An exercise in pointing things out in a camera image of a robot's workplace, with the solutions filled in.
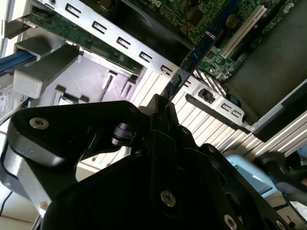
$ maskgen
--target circuit board component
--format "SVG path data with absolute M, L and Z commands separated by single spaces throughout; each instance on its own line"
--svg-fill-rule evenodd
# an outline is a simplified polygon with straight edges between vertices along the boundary
M 128 70 L 132 74 L 138 74 L 137 72 L 142 68 L 142 65 L 135 60 L 119 52 L 117 49 L 93 36 L 84 29 L 69 21 L 64 21 L 56 15 L 49 15 L 44 11 L 37 10 L 25 16 L 24 20 L 74 44 L 78 44 L 91 53 L 102 56 L 117 66 Z
M 228 0 L 137 0 L 193 42 L 208 30 L 223 12 Z M 242 65 L 249 53 L 294 7 L 296 0 L 238 0 L 224 23 L 223 33 L 199 67 L 223 82 Z

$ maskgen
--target green circuit board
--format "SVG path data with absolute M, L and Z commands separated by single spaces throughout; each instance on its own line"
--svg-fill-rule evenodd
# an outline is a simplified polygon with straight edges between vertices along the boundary
M 77 25 L 67 20 L 64 21 L 55 15 L 49 15 L 44 11 L 34 11 L 25 16 L 24 20 L 56 34 L 65 40 L 73 42 L 90 52 L 100 55 L 108 61 L 132 73 L 135 73 L 135 71 L 139 71 L 142 68 L 141 64 L 119 52 L 109 44 L 103 42 Z
M 186 15 L 187 1 L 192 0 L 137 0 L 147 8 L 155 12 L 159 17 L 168 21 L 178 28 L 182 33 L 186 34 L 186 23 L 188 21 L 189 32 L 188 38 L 195 43 L 201 34 L 204 33 L 221 13 L 227 0 L 199 0 L 196 6 L 192 6 Z M 296 0 L 238 0 L 236 9 L 233 11 L 235 15 L 235 26 L 226 24 L 223 28 L 223 35 L 217 41 L 217 44 L 211 48 L 204 60 L 200 63 L 199 68 L 218 81 L 223 82 L 231 77 L 242 65 L 248 57 L 250 50 L 255 49 L 261 42 L 262 38 L 283 18 L 289 4 L 293 4 Z M 257 6 L 264 5 L 267 8 L 266 15 L 270 15 L 270 19 L 265 26 L 253 37 L 243 39 L 240 44 L 232 51 L 227 58 L 222 57 L 219 53 L 223 46 L 231 39 L 237 29 L 244 21 L 253 13 Z
M 212 25 L 228 2 L 228 0 L 199 0 L 197 6 L 189 6 L 187 10 L 187 2 L 190 2 L 190 0 L 158 0 L 158 2 L 161 2 L 161 5 L 158 3 L 160 7 L 157 7 L 156 0 L 138 1 L 184 34 L 187 33 L 186 22 L 188 21 L 188 38 L 193 43 L 196 43 L 204 31 Z M 240 22 L 247 19 L 262 2 L 262 0 L 249 0 L 248 4 L 245 4 L 244 1 L 247 0 L 238 0 L 238 5 L 234 12 Z
M 199 68 L 209 73 L 220 82 L 227 80 L 229 77 L 235 74 L 236 71 L 238 71 L 239 67 L 246 60 L 251 50 L 255 49 L 260 44 L 265 35 L 268 34 L 279 21 L 282 20 L 284 15 L 288 13 L 288 10 L 294 6 L 295 2 L 296 0 L 276 1 L 274 5 L 272 5 L 274 7 L 279 3 L 277 6 L 278 8 L 275 9 L 275 16 L 273 16 L 266 26 L 264 26 L 264 28 L 258 33 L 252 34 L 248 38 L 248 41 L 242 40 L 242 42 L 232 52 L 235 53 L 240 51 L 238 52 L 239 54 L 236 58 L 234 58 L 234 55 L 230 55 L 228 58 L 223 58 L 219 55 L 221 49 L 212 47 L 207 56 L 200 63 Z M 267 12 L 270 13 L 270 11 L 274 9 L 273 7 L 268 9 Z

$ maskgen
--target pcie slot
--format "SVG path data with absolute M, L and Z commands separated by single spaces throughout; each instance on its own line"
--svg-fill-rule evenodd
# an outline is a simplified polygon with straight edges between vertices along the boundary
M 220 55 L 227 58 L 266 11 L 267 8 L 265 8 L 263 5 L 257 6 L 253 13 L 245 20 L 237 32 L 222 48 Z

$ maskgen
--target bolt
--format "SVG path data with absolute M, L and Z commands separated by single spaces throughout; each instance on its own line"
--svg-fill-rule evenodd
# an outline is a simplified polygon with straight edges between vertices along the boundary
M 49 127 L 49 122 L 46 119 L 40 117 L 34 117 L 30 121 L 30 126 L 32 128 L 44 130 Z
M 231 230 L 237 230 L 236 222 L 230 215 L 225 215 L 224 221 Z
M 173 207 L 176 204 L 175 196 L 168 190 L 164 190 L 161 192 L 161 199 L 163 203 L 165 203 L 169 207 Z
M 276 220 L 276 223 L 280 227 L 281 230 L 286 230 L 285 226 L 279 220 Z
M 190 133 L 190 131 L 189 131 L 187 128 L 185 128 L 185 127 L 182 127 L 182 131 L 183 131 L 184 133 L 186 133 L 186 134 L 189 134 L 189 133 Z
M 211 146 L 209 146 L 208 149 L 209 149 L 209 151 L 212 152 L 212 153 L 215 152 L 215 151 L 214 151 L 214 148 L 212 148 Z

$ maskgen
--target sticker label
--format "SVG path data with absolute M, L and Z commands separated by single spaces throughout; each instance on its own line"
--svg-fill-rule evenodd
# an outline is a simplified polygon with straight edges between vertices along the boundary
M 26 99 L 26 96 L 14 91 L 13 84 L 0 90 L 0 119 L 20 106 Z

